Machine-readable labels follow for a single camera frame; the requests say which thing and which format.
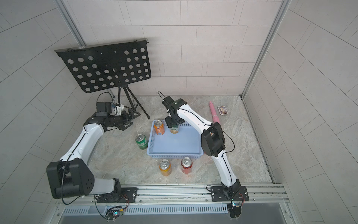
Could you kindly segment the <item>green gold-top tea can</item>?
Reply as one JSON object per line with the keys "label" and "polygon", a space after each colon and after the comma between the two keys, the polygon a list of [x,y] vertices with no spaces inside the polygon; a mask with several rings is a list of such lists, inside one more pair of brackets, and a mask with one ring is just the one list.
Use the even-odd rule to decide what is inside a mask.
{"label": "green gold-top tea can", "polygon": [[179,126],[178,125],[174,125],[170,128],[170,132],[172,134],[177,134],[179,132]]}

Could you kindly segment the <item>orange soda can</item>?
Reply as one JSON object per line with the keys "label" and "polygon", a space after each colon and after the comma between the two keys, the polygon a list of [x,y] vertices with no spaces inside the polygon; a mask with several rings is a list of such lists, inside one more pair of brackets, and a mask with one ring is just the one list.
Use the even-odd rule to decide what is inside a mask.
{"label": "orange soda can", "polygon": [[163,135],[165,133],[164,124],[161,120],[156,120],[154,122],[154,129],[157,135]]}

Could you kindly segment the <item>green Sprite can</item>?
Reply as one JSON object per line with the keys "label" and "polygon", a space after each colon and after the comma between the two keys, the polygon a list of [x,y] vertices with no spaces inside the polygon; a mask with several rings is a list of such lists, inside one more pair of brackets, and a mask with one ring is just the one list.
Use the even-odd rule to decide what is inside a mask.
{"label": "green Sprite can", "polygon": [[147,140],[147,138],[146,138],[146,136],[144,135],[144,134],[142,134],[142,133],[139,133],[137,136],[136,136],[136,138],[135,138],[135,141],[136,141],[136,143],[137,143],[137,145],[138,145],[138,147],[140,148],[140,149],[147,149],[147,147],[148,147],[148,140]]}

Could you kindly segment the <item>red cola can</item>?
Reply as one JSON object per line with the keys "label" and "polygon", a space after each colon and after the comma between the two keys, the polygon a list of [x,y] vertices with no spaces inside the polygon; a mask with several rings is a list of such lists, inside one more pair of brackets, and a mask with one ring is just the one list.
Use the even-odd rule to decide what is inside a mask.
{"label": "red cola can", "polygon": [[181,160],[182,172],[184,174],[189,174],[192,171],[193,161],[189,157],[185,157]]}

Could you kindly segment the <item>yellow-orange Schweppes can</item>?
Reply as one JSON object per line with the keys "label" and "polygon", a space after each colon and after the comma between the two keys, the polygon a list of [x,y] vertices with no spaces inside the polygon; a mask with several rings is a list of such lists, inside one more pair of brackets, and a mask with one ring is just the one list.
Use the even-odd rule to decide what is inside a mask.
{"label": "yellow-orange Schweppes can", "polygon": [[172,171],[171,163],[167,159],[163,159],[159,163],[159,170],[164,176],[169,176]]}

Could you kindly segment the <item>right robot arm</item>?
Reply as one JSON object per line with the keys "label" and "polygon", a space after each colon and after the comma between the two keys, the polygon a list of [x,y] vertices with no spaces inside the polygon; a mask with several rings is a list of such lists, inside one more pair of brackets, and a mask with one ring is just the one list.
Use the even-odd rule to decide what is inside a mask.
{"label": "right robot arm", "polygon": [[169,128],[184,122],[189,123],[201,135],[201,148],[211,157],[217,167],[224,192],[233,197],[241,188],[240,181],[234,174],[225,151],[225,137],[218,122],[210,123],[195,112],[183,99],[174,100],[170,96],[163,99],[162,104],[169,116],[165,118]]}

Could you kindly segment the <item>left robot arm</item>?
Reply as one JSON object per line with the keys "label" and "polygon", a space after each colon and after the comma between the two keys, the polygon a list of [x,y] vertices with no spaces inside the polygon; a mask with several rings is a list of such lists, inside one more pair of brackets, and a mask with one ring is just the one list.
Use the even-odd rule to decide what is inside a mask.
{"label": "left robot arm", "polygon": [[64,199],[93,195],[98,196],[98,203],[119,202],[123,198],[119,180],[95,178],[88,162],[105,132],[115,129],[124,131],[138,116],[140,113],[128,109],[110,115],[104,112],[94,113],[88,118],[69,151],[46,168],[52,197]]}

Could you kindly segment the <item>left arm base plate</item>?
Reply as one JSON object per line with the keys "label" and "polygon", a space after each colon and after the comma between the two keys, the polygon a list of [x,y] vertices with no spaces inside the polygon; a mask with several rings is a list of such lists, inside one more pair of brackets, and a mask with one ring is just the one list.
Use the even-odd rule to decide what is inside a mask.
{"label": "left arm base plate", "polygon": [[134,203],[138,188],[122,188],[121,192],[112,192],[96,196],[97,203]]}

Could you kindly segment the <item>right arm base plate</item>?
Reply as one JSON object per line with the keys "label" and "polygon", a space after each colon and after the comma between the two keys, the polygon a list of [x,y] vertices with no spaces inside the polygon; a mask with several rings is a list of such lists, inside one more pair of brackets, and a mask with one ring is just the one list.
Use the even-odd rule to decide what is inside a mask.
{"label": "right arm base plate", "polygon": [[213,202],[246,202],[249,201],[249,194],[246,186],[235,189],[228,189],[223,186],[211,186],[209,189]]}

